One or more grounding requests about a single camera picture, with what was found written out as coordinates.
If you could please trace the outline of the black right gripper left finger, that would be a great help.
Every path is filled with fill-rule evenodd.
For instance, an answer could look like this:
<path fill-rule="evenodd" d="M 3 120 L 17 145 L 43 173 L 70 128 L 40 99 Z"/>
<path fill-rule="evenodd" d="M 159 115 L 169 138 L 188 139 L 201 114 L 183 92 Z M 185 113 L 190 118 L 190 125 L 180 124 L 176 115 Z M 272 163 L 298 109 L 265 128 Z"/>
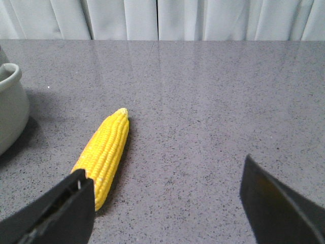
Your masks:
<path fill-rule="evenodd" d="M 94 217 L 94 183 L 79 169 L 1 221 L 1 243 L 88 243 Z"/>

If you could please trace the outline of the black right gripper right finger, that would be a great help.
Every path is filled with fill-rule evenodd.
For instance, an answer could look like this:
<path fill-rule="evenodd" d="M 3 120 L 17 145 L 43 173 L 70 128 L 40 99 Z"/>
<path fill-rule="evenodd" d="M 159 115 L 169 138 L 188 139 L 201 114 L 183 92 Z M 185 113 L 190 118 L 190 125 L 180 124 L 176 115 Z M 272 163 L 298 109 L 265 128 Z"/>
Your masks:
<path fill-rule="evenodd" d="M 245 158 L 240 198 L 257 243 L 324 243 L 324 208 Z"/>

